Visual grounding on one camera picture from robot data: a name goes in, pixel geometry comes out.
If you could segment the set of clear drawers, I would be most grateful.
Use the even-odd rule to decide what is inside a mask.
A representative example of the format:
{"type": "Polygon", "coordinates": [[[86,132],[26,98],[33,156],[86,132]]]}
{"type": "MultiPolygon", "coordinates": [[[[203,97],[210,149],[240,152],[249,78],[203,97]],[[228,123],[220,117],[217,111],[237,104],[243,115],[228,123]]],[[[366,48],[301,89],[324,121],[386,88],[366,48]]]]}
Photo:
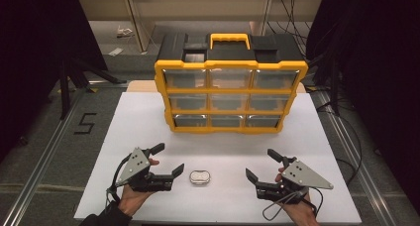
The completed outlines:
{"type": "Polygon", "coordinates": [[[299,74],[246,68],[166,69],[166,109],[175,128],[277,131],[291,108],[299,74]],[[212,110],[212,94],[245,94],[245,108],[212,110]]]}

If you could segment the person's left hand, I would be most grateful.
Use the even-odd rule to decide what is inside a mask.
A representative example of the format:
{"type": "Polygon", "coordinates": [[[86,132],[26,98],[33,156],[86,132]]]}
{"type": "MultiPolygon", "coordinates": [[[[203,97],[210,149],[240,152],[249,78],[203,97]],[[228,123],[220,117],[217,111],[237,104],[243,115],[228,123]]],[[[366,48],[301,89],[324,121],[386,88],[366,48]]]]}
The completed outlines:
{"type": "Polygon", "coordinates": [[[128,185],[123,188],[118,208],[126,215],[132,217],[142,207],[146,200],[153,195],[153,191],[133,191],[128,185]]]}

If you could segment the metal floor rail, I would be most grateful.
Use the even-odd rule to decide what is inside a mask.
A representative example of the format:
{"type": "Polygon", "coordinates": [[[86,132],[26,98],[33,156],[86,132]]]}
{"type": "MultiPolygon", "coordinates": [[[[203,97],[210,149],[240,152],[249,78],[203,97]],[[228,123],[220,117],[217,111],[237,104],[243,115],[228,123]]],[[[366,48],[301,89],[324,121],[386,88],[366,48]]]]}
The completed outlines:
{"type": "Polygon", "coordinates": [[[24,140],[0,164],[0,226],[78,226],[74,214],[125,86],[53,90],[24,140]]]}
{"type": "Polygon", "coordinates": [[[333,101],[326,90],[310,93],[318,117],[330,141],[345,184],[362,218],[362,226],[397,226],[390,197],[396,183],[356,111],[346,98],[333,101]]]}

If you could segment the small white device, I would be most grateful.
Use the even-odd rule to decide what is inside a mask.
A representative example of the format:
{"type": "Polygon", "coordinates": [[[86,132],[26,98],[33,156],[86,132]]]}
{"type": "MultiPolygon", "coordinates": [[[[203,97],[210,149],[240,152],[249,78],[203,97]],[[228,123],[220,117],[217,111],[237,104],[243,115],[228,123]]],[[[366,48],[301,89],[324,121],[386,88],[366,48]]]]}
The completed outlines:
{"type": "Polygon", "coordinates": [[[130,28],[122,28],[119,26],[117,28],[116,37],[117,38],[127,38],[132,37],[134,35],[134,32],[130,28]]]}

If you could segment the yellow black drawer organizer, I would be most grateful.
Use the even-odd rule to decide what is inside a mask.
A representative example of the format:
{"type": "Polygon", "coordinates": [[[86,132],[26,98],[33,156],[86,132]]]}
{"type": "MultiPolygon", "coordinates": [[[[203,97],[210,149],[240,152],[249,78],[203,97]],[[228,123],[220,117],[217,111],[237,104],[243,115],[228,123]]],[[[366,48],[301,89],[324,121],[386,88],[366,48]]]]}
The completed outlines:
{"type": "Polygon", "coordinates": [[[166,69],[197,70],[215,68],[246,68],[258,70],[298,70],[297,87],[308,70],[308,64],[292,36],[274,34],[252,36],[249,34],[209,34],[192,36],[187,34],[168,34],[163,38],[155,62],[155,82],[157,91],[164,103],[164,118],[173,132],[214,133],[236,132],[244,134],[278,133],[280,128],[264,131],[247,129],[245,131],[208,130],[206,128],[175,128],[170,112],[166,109],[167,100],[163,72],[166,69]]]}

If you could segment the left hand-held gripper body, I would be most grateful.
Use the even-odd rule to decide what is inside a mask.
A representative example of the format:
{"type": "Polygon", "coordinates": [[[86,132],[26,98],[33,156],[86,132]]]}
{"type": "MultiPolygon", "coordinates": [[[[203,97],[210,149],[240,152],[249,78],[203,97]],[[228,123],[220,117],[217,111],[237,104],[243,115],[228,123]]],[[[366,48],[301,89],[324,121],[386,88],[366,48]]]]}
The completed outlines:
{"type": "Polygon", "coordinates": [[[173,180],[165,180],[164,174],[150,172],[150,156],[145,156],[142,149],[134,148],[123,163],[125,166],[122,173],[117,175],[115,187],[128,185],[138,192],[171,191],[173,180]]]}

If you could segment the dark curtain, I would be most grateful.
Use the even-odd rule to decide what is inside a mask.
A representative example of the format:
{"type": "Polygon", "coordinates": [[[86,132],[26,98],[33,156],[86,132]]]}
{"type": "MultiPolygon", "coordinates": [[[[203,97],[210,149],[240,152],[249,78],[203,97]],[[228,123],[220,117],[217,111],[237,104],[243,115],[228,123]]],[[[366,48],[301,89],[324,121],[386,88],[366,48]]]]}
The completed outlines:
{"type": "Polygon", "coordinates": [[[33,122],[67,58],[107,68],[79,0],[0,0],[0,162],[33,122]]]}
{"type": "Polygon", "coordinates": [[[373,142],[420,215],[420,0],[322,0],[307,57],[328,49],[373,142]]]}

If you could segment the clear plastic organizer drawer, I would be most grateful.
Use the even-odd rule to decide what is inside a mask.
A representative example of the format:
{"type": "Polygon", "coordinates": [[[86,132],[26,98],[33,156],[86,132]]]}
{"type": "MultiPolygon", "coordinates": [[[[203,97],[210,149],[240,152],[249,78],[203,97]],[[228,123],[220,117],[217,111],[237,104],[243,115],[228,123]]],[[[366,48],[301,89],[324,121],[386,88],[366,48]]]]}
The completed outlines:
{"type": "Polygon", "coordinates": [[[210,107],[212,110],[243,110],[246,101],[245,94],[212,94],[210,107]]]}

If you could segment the beige desk leg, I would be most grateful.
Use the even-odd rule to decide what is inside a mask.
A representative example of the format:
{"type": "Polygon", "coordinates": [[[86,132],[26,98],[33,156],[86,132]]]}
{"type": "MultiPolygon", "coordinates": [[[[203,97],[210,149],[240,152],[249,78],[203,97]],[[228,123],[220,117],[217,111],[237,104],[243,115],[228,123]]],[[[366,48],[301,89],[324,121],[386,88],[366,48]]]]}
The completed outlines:
{"type": "Polygon", "coordinates": [[[250,21],[251,32],[254,36],[263,36],[266,31],[266,22],[269,19],[272,0],[259,0],[256,14],[250,21]]]}
{"type": "Polygon", "coordinates": [[[155,23],[149,19],[145,19],[139,8],[139,0],[125,0],[126,8],[135,31],[138,48],[141,53],[148,50],[149,44],[153,44],[153,30],[155,23]]]}

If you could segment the person's right hand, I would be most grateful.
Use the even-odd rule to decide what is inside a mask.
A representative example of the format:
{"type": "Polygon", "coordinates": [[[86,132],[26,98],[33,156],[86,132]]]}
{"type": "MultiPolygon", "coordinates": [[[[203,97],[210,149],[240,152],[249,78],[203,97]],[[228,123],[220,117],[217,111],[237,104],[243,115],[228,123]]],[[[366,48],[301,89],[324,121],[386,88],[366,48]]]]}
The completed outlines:
{"type": "Polygon", "coordinates": [[[296,226],[320,226],[314,210],[304,201],[297,204],[280,204],[280,206],[296,226]]]}

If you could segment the black tripod stand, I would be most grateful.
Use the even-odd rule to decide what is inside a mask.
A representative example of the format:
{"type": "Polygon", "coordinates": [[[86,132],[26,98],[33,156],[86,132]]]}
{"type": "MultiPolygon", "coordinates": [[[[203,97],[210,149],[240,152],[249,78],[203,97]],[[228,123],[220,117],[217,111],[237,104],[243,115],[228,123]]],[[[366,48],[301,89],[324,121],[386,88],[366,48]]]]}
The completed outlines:
{"type": "Polygon", "coordinates": [[[70,97],[69,97],[69,87],[68,81],[71,80],[76,88],[87,88],[89,81],[85,76],[84,72],[90,71],[93,74],[107,80],[113,84],[123,84],[126,83],[126,80],[118,79],[104,70],[90,65],[84,60],[79,58],[67,58],[59,67],[59,84],[60,84],[60,96],[61,96],[61,116],[60,119],[63,120],[70,110],[70,97]]]}

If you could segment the small silver oval tin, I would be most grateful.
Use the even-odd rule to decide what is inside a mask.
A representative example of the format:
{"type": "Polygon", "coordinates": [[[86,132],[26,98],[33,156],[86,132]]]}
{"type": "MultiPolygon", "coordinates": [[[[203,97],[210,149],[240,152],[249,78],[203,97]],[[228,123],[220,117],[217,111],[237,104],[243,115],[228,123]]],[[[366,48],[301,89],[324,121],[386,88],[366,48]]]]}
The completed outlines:
{"type": "Polygon", "coordinates": [[[211,180],[211,174],[207,170],[193,170],[189,180],[193,185],[207,185],[211,180]]]}

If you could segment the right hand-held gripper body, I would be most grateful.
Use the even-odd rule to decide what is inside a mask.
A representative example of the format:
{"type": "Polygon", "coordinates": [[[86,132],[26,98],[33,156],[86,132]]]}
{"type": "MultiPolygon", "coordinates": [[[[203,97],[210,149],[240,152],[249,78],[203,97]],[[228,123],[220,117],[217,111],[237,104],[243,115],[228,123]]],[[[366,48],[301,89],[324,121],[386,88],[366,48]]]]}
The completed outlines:
{"type": "Polygon", "coordinates": [[[258,199],[297,204],[304,199],[310,187],[333,189],[334,185],[311,169],[298,158],[289,166],[285,166],[281,181],[268,183],[259,181],[256,185],[258,199]]]}

